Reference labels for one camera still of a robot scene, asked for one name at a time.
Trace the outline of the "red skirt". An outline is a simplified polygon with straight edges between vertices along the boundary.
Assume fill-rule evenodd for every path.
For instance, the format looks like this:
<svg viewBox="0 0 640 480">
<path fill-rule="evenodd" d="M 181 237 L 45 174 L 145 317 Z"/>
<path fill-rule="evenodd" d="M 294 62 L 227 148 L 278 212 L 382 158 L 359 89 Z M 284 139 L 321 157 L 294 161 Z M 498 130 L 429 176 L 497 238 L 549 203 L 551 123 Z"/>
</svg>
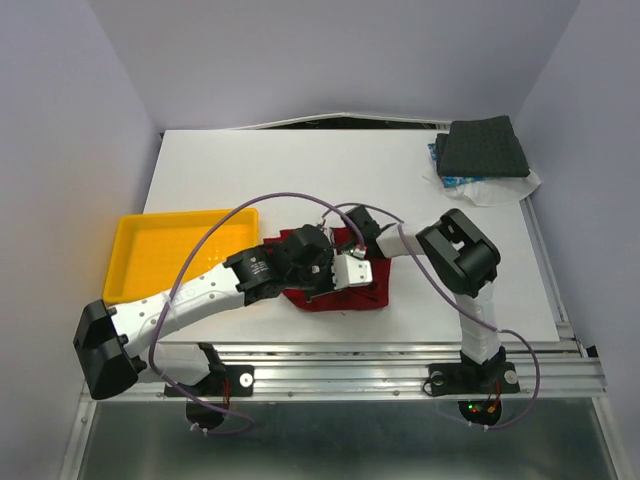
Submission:
<svg viewBox="0 0 640 480">
<path fill-rule="evenodd" d="M 268 267 L 261 284 L 256 288 L 257 299 L 284 296 L 296 308 L 313 313 L 347 311 L 372 311 L 389 304 L 389 280 L 391 261 L 376 251 L 367 252 L 364 260 L 371 263 L 373 282 L 367 286 L 347 288 L 313 298 L 308 303 L 292 302 L 284 295 L 287 277 L 293 269 L 332 266 L 335 256 L 348 254 L 355 245 L 355 235 L 347 228 L 333 228 L 337 246 L 333 248 L 327 237 L 309 224 L 295 229 L 285 229 L 279 235 L 267 238 L 260 246 Z"/>
</svg>

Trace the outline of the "dark grey dotted skirt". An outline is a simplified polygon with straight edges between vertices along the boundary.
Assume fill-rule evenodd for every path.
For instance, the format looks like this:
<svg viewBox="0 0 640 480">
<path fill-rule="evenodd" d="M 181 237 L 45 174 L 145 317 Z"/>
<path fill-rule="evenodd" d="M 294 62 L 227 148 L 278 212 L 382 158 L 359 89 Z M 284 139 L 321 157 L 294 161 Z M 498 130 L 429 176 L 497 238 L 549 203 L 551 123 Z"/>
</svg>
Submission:
<svg viewBox="0 0 640 480">
<path fill-rule="evenodd" d="M 455 120 L 447 133 L 437 135 L 435 151 L 441 177 L 511 179 L 530 173 L 508 115 Z"/>
</svg>

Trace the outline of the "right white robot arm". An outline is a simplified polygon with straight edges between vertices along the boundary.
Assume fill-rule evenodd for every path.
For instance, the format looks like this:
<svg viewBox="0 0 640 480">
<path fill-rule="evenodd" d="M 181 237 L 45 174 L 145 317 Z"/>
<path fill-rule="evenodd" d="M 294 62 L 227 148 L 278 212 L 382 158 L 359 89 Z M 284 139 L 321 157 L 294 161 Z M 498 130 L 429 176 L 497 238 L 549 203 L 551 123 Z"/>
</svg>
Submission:
<svg viewBox="0 0 640 480">
<path fill-rule="evenodd" d="M 381 227 L 363 205 L 347 216 L 361 229 L 369 253 L 385 259 L 425 257 L 438 278 L 428 280 L 459 314 L 460 362 L 429 366 L 432 394 L 449 394 L 454 387 L 480 391 L 497 383 L 506 364 L 493 303 L 501 256 L 489 238 L 459 209 L 417 229 L 402 222 Z"/>
</svg>

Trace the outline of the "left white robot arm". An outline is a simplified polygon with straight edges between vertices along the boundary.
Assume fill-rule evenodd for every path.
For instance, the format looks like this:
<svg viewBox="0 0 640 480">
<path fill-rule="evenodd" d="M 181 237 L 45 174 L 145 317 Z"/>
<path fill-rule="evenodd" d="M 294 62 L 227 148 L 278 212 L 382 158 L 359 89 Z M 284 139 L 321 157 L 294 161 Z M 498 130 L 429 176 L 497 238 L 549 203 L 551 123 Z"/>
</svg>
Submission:
<svg viewBox="0 0 640 480">
<path fill-rule="evenodd" d="M 141 381 L 165 376 L 192 394 L 215 392 L 224 367 L 213 346 L 162 347 L 159 340 L 212 315 L 279 296 L 329 286 L 334 251 L 326 234 L 306 224 L 285 239 L 240 251 L 213 269 L 138 301 L 87 304 L 73 346 L 90 395 L 115 397 Z"/>
</svg>

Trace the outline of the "blue floral skirt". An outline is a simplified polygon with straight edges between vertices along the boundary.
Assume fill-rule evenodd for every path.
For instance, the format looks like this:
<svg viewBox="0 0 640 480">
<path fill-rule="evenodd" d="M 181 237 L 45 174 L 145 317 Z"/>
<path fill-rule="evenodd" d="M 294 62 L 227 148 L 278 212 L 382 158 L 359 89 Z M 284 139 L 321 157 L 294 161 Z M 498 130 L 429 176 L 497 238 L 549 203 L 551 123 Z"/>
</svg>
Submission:
<svg viewBox="0 0 640 480">
<path fill-rule="evenodd" d="M 431 161 L 434 166 L 434 170 L 437 170 L 438 156 L 436 151 L 436 144 L 430 143 L 428 145 L 428 149 L 430 152 Z M 451 177 L 451 176 L 440 176 L 439 174 L 436 174 L 436 176 L 441 180 L 444 188 L 455 188 L 461 185 L 483 181 L 482 177 Z"/>
</svg>

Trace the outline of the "yellow plastic tray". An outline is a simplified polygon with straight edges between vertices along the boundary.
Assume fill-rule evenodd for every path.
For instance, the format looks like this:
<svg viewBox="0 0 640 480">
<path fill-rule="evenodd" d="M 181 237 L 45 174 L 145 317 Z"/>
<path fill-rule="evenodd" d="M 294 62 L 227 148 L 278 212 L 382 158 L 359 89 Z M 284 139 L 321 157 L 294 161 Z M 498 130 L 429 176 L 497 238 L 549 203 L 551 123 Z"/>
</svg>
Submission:
<svg viewBox="0 0 640 480">
<path fill-rule="evenodd" d="M 193 247 L 225 210 L 124 216 L 120 219 L 102 298 L 128 303 L 169 289 Z M 259 214 L 247 208 L 225 222 L 201 247 L 184 279 L 191 280 L 259 241 Z"/>
</svg>

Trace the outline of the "white paper sheet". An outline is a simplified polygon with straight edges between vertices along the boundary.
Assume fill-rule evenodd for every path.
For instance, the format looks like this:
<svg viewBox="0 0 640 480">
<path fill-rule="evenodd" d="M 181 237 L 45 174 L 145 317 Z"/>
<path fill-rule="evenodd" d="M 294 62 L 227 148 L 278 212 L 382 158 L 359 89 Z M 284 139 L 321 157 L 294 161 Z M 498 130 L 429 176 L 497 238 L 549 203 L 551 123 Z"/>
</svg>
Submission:
<svg viewBox="0 0 640 480">
<path fill-rule="evenodd" d="M 445 197 L 478 207 L 518 204 L 541 185 L 534 171 L 525 178 L 488 179 L 454 187 L 445 187 L 433 169 L 426 171 L 422 177 Z"/>
</svg>

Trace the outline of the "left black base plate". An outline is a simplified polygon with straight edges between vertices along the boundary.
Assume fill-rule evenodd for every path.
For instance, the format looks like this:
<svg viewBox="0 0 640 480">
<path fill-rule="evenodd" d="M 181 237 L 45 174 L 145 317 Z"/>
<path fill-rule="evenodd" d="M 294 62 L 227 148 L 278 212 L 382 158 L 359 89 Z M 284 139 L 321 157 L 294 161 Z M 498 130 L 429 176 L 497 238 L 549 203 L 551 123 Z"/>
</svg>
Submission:
<svg viewBox="0 0 640 480">
<path fill-rule="evenodd" d="M 254 367 L 228 365 L 214 370 L 197 384 L 164 387 L 168 398 L 185 398 L 185 419 L 192 431 L 205 436 L 235 435 L 251 430 L 255 420 L 232 405 L 253 396 Z"/>
</svg>

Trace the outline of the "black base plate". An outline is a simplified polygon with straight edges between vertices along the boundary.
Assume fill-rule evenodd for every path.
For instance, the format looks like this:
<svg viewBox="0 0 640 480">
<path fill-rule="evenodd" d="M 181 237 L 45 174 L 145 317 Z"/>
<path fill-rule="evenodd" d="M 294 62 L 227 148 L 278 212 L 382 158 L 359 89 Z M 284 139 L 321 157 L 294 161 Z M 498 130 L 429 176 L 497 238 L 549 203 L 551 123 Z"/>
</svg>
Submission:
<svg viewBox="0 0 640 480">
<path fill-rule="evenodd" d="M 502 415 L 502 396 L 520 392 L 518 375 L 512 363 L 482 367 L 463 363 L 428 366 L 422 391 L 429 397 L 464 396 L 458 409 L 472 425 L 494 427 Z"/>
<path fill-rule="evenodd" d="M 254 367 L 228 365 L 214 370 L 197 384 L 164 387 L 168 398 L 185 398 L 185 419 L 192 431 L 205 436 L 235 435 L 251 430 L 255 420 L 232 405 L 253 396 Z"/>
</svg>

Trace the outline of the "aluminium mounting rail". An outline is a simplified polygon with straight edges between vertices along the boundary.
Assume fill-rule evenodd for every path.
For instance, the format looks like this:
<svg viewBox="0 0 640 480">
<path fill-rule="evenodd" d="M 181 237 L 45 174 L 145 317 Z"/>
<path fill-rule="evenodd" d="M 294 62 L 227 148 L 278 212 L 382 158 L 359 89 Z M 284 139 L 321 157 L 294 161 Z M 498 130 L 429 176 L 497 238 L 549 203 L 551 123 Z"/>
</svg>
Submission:
<svg viewBox="0 0 640 480">
<path fill-rule="evenodd" d="M 534 344 L 534 354 L 517 340 L 507 341 L 520 390 L 502 393 L 502 400 L 605 395 L 599 359 L 588 356 L 570 334 L 564 328 L 560 341 Z M 452 342 L 224 342 L 216 347 L 225 364 L 253 366 L 253 402 L 424 400 L 429 365 L 458 362 L 459 348 Z"/>
</svg>

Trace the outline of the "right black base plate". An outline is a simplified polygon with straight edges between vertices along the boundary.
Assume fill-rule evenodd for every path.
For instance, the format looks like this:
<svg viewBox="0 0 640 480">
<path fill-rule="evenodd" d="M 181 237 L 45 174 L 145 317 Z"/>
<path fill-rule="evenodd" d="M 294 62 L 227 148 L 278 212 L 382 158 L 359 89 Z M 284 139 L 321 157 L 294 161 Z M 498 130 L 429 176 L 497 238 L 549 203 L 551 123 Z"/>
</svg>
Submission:
<svg viewBox="0 0 640 480">
<path fill-rule="evenodd" d="M 502 415 L 502 396 L 520 392 L 518 375 L 512 363 L 482 367 L 463 363 L 428 366 L 422 391 L 429 397 L 464 396 L 458 409 L 472 425 L 494 427 Z"/>
</svg>

